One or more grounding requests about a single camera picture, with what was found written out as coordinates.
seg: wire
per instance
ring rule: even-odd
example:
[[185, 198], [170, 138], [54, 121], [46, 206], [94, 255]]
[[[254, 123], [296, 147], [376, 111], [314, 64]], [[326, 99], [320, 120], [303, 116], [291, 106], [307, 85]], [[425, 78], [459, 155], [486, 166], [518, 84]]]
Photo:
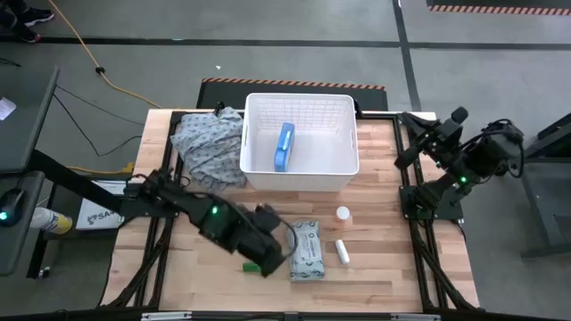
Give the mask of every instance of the wire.
[[276, 215], [276, 216], [280, 221], [282, 221], [282, 223], [284, 223], [285, 226], [287, 226], [287, 228], [289, 228], [290, 231], [292, 231], [292, 234], [294, 235], [294, 247], [289, 251], [289, 253], [286, 254], [285, 258], [287, 259], [287, 258], [291, 257], [292, 255], [294, 255], [295, 251], [297, 250], [297, 243], [298, 243], [297, 233], [295, 232], [295, 230], [291, 224], [286, 222], [279, 215]]
[[101, 175], [115, 175], [115, 174], [126, 174], [126, 173], [132, 173], [133, 169], [135, 168], [135, 164], [130, 162], [129, 164], [127, 164], [126, 167], [122, 168], [121, 170], [114, 170], [114, 171], [103, 171], [103, 170], [94, 170], [94, 169], [85, 169], [79, 166], [68, 166], [68, 169], [71, 170], [77, 170], [77, 171], [82, 171], [85, 173], [91, 173], [91, 174], [101, 174]]
[[180, 179], [183, 179], [183, 178], [186, 179], [186, 181], [188, 182], [188, 184], [184, 185], [184, 184], [181, 183], [182, 187], [183, 187], [183, 188], [189, 187], [189, 186], [190, 186], [190, 178], [188, 178], [188, 177], [181, 177]]
[[101, 65], [99, 64], [99, 62], [97, 62], [97, 59], [93, 56], [93, 54], [91, 53], [91, 51], [89, 50], [89, 48], [87, 48], [86, 43], [83, 42], [83, 39], [81, 38], [81, 36], [79, 35], [79, 33], [75, 30], [75, 28], [73, 28], [73, 26], [71, 25], [71, 22], [68, 21], [67, 18], [65, 18], [65, 15], [62, 13], [62, 11], [60, 10], [60, 8], [57, 7], [57, 5], [55, 5], [54, 1], [52, 0], [47, 0], [52, 7], [57, 11], [57, 13], [62, 17], [62, 19], [65, 21], [65, 23], [67, 23], [67, 25], [70, 27], [71, 31], [73, 31], [73, 33], [75, 34], [75, 37], [79, 40], [79, 42], [81, 43], [81, 45], [83, 45], [83, 48], [86, 50], [87, 54], [89, 55], [89, 57], [91, 57], [91, 60], [93, 61], [93, 63], [95, 64], [96, 68], [95, 71], [97, 71], [97, 73], [99, 75], [101, 75], [101, 77], [103, 77], [103, 79], [105, 80], [105, 82], [107, 83], [107, 85], [109, 85], [111, 88], [118, 90], [124, 94], [127, 95], [132, 95], [135, 98], [138, 98], [140, 100], [143, 100], [149, 104], [151, 104], [152, 106], [161, 109], [162, 107], [158, 104], [155, 103], [154, 101], [143, 97], [142, 95], [138, 95], [135, 94], [131, 91], [128, 91], [127, 89], [121, 88], [119, 86], [115, 86], [108, 78], [107, 76], [105, 76], [105, 69], [103, 67], [101, 67]]
[[117, 117], [118, 119], [123, 119], [123, 120], [128, 121], [128, 122], [130, 122], [130, 123], [132, 123], [132, 124], [137, 124], [137, 125], [141, 125], [141, 126], [144, 126], [144, 125], [145, 125], [144, 123], [136, 122], [136, 121], [131, 120], [131, 119], [126, 119], [126, 118], [123, 118], [123, 117], [121, 117], [121, 116], [119, 116], [119, 115], [117, 115], [117, 114], [114, 114], [114, 113], [110, 112], [110, 111], [107, 111], [107, 110], [105, 110], [105, 109], [103, 109], [103, 108], [97, 106], [96, 104], [91, 103], [91, 102], [89, 102], [89, 101], [87, 101], [87, 100], [85, 100], [85, 99], [79, 97], [78, 95], [73, 94], [71, 91], [69, 91], [69, 90], [67, 90], [67, 89], [65, 89], [65, 88], [63, 88], [63, 87], [61, 87], [60, 85], [55, 85], [55, 86], [57, 86], [58, 88], [60, 88], [62, 91], [64, 91], [64, 92], [66, 92], [66, 93], [68, 93], [68, 94], [74, 96], [75, 98], [79, 99], [79, 100], [82, 101], [83, 103], [86, 103], [86, 104], [88, 104], [88, 105], [90, 105], [90, 106], [92, 106], [92, 107], [98, 109], [99, 111], [105, 112], [105, 113], [107, 113], [107, 114], [109, 114], [109, 115], [112, 115], [113, 117]]
[[450, 222], [452, 222], [452, 224], [454, 224], [455, 226], [457, 226], [460, 229], [460, 232], [462, 232], [462, 236], [464, 236], [464, 243], [466, 242], [466, 233], [464, 232], [464, 227], [462, 227], [462, 225], [458, 222], [457, 219], [451, 219]]
[[73, 118], [73, 116], [71, 115], [70, 111], [67, 109], [67, 107], [65, 107], [65, 105], [62, 103], [62, 101], [60, 100], [60, 98], [58, 98], [58, 96], [56, 94], [54, 94], [54, 98], [55, 100], [58, 101], [58, 103], [60, 103], [60, 105], [62, 106], [62, 108], [65, 110], [65, 112], [68, 114], [68, 116], [70, 116], [71, 121], [73, 121], [73, 123], [75, 124], [75, 127], [78, 128], [79, 132], [81, 133], [81, 135], [83, 135], [83, 137], [86, 138], [86, 140], [89, 142], [89, 144], [91, 145], [91, 147], [93, 148], [93, 150], [95, 151], [95, 154], [97, 154], [98, 157], [103, 157], [103, 156], [107, 156], [112, 152], [117, 151], [118, 149], [120, 149], [123, 145], [127, 144], [128, 142], [132, 141], [133, 139], [137, 139], [137, 138], [141, 138], [141, 136], [132, 136], [130, 137], [128, 140], [126, 140], [125, 142], [119, 144], [117, 147], [111, 149], [108, 152], [104, 152], [104, 153], [99, 153], [99, 151], [97, 151], [97, 148], [95, 148], [95, 145], [93, 144], [93, 142], [91, 141], [91, 139], [89, 139], [89, 137], [86, 135], [86, 133], [83, 131], [83, 129], [81, 129], [81, 126], [78, 124], [78, 122]]
[[460, 146], [460, 150], [463, 150], [464, 148], [466, 148], [466, 146], [468, 146], [472, 143], [475, 143], [480, 138], [488, 137], [488, 136], [492, 136], [492, 135], [499, 135], [499, 134], [512, 134], [512, 133], [509, 132], [508, 130], [494, 130], [494, 131], [489, 131], [489, 132], [483, 132], [482, 134], [478, 134], [478, 135], [468, 139], [467, 142], [465, 142], [464, 144], [462, 144]]
[[0, 64], [5, 64], [8, 66], [21, 67], [21, 65], [19, 63], [13, 62], [13, 61], [5, 59], [5, 58], [0, 58]]

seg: black and orange striped tape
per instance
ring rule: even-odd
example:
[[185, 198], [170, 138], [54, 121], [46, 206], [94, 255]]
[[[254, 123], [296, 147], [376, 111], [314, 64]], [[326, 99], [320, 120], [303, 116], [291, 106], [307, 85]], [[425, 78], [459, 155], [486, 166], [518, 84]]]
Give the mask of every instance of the black and orange striped tape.
[[479, 5], [429, 5], [431, 12], [463, 12], [463, 13], [506, 13], [506, 14], [539, 14], [539, 15], [571, 15], [571, 10], [563, 8], [525, 8]]
[[358, 88], [385, 90], [385, 86], [339, 84], [320, 81], [297, 81], [297, 80], [263, 80], [263, 79], [240, 79], [240, 78], [203, 78], [203, 83], [234, 83], [234, 84], [257, 84], [257, 85], [286, 85], [286, 86], [321, 86], [336, 88]]

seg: wooden table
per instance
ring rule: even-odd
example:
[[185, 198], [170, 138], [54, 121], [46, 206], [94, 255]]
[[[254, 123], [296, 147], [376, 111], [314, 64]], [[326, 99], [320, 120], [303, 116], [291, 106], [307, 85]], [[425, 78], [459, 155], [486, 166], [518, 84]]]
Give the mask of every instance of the wooden table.
[[[149, 111], [135, 173], [149, 174], [161, 166], [171, 113]], [[433, 118], [434, 114], [424, 116]], [[409, 225], [401, 217], [397, 192], [401, 176], [393, 165], [396, 146], [392, 122], [364, 120], [357, 126], [360, 172], [340, 193], [257, 192], [251, 187], [224, 192], [228, 199], [248, 207], [268, 202], [290, 222], [319, 220], [326, 266], [323, 280], [291, 283], [287, 264], [268, 278], [244, 273], [245, 258], [238, 253], [230, 255], [204, 239], [187, 217], [181, 216], [175, 222], [170, 242], [161, 309], [421, 311]], [[442, 174], [429, 159], [421, 159], [421, 163], [425, 179]], [[339, 206], [351, 210], [351, 226], [343, 228], [334, 222]], [[136, 218], [119, 231], [103, 304], [113, 300], [137, 271], [148, 226], [149, 218]], [[460, 230], [450, 222], [436, 221], [434, 232], [443, 270], [466, 299], [477, 306]], [[274, 235], [287, 248], [285, 229], [279, 228]], [[337, 257], [337, 239], [343, 239], [350, 254], [348, 266]], [[151, 275], [148, 289], [153, 284], [154, 273]], [[431, 298], [436, 302], [434, 278], [431, 273], [426, 276]]]

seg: blue object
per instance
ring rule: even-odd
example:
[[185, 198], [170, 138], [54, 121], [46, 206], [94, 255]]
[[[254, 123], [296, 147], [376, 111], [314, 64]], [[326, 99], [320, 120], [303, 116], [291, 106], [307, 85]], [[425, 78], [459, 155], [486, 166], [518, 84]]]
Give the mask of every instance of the blue object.
[[287, 164], [294, 147], [295, 125], [285, 122], [282, 132], [277, 140], [276, 155], [274, 156], [274, 168], [276, 172], [287, 172]]

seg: shoe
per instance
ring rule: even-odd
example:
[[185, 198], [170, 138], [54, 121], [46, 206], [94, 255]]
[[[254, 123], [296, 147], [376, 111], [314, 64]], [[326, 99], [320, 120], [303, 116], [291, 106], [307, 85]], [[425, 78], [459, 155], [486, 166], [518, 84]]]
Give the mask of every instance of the shoe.
[[29, 8], [25, 13], [20, 13], [18, 19], [24, 22], [26, 27], [31, 27], [38, 22], [48, 22], [55, 17], [50, 10]]
[[25, 41], [29, 44], [34, 44], [38, 42], [39, 39], [41, 39], [41, 36], [38, 33], [30, 30], [21, 21], [16, 21], [16, 24], [12, 27], [12, 32], [22, 41]]

